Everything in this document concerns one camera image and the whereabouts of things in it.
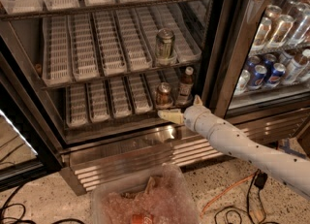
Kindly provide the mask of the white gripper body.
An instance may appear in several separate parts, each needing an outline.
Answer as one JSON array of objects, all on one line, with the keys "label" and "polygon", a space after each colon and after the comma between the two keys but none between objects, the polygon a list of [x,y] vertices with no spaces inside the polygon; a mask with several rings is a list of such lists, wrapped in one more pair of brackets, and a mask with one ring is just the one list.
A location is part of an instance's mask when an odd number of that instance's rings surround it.
[{"label": "white gripper body", "polygon": [[183,114],[187,128],[199,134],[207,134],[215,124],[214,114],[205,106],[191,106]]}]

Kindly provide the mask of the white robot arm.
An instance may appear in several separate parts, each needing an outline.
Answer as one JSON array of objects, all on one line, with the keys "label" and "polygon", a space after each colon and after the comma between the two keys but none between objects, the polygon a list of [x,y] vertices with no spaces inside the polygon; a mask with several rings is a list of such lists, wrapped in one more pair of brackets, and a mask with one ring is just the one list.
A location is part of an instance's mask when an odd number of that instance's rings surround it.
[{"label": "white robot arm", "polygon": [[198,95],[184,112],[180,109],[159,110],[158,116],[184,124],[206,138],[215,150],[253,164],[298,195],[310,199],[309,160],[252,141],[240,129],[213,114]]}]

